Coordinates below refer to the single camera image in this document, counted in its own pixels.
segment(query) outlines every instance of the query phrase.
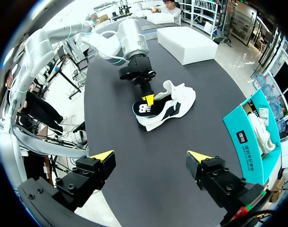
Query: white shirt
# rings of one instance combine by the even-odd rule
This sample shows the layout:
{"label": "white shirt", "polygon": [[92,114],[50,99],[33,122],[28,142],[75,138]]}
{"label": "white shirt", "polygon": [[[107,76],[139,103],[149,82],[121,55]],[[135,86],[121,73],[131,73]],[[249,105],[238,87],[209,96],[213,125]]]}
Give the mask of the white shirt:
{"label": "white shirt", "polygon": [[168,9],[166,6],[158,6],[157,9],[161,13],[169,13],[174,15],[175,17],[178,17],[181,14],[181,10],[178,7],[175,7],[174,9]]}

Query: green light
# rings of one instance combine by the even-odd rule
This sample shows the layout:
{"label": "green light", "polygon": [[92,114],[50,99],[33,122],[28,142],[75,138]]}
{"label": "green light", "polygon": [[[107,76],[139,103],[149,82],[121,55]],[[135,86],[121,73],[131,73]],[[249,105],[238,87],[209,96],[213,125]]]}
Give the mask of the green light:
{"label": "green light", "polygon": [[250,210],[252,209],[252,206],[251,206],[250,204],[248,204],[248,205],[246,205],[246,209],[247,209],[248,211],[250,211]]}

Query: teal cardboard stand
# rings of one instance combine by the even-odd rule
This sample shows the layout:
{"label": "teal cardboard stand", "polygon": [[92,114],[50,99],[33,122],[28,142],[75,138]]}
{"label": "teal cardboard stand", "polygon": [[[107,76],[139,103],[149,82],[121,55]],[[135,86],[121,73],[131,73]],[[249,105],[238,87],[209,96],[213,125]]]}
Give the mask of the teal cardboard stand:
{"label": "teal cardboard stand", "polygon": [[[270,138],[276,148],[261,158],[257,137],[244,109],[245,104],[252,107],[253,113],[260,115],[259,108],[269,109],[269,125],[266,126]],[[234,143],[244,178],[248,183],[264,185],[281,153],[281,142],[276,120],[262,90],[257,90],[251,97],[232,110],[223,121]]]}

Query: white box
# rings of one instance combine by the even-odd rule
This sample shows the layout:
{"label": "white box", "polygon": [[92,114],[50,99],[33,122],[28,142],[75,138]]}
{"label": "white box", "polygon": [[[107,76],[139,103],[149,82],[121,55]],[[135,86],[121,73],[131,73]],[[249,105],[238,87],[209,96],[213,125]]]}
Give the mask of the white box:
{"label": "white box", "polygon": [[155,25],[173,23],[174,16],[168,13],[152,13],[147,14],[147,20],[154,23]]}
{"label": "white box", "polygon": [[206,21],[204,25],[204,31],[211,33],[211,30],[212,30],[212,24]]}
{"label": "white box", "polygon": [[157,29],[158,43],[182,65],[215,58],[218,44],[189,27]]}

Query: chair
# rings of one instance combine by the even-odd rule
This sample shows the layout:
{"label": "chair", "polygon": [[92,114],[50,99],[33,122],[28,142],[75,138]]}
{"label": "chair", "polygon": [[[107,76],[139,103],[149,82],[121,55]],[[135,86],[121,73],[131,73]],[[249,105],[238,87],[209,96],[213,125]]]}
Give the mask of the chair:
{"label": "chair", "polygon": [[[179,9],[181,9],[181,5],[180,5],[180,3],[178,3],[178,2],[174,2],[174,5],[177,7],[177,8],[179,8]],[[180,13],[180,16],[179,16],[179,19],[178,19],[178,24],[181,26],[181,15],[182,15],[182,13],[183,13],[183,10],[181,9],[181,13]]]}

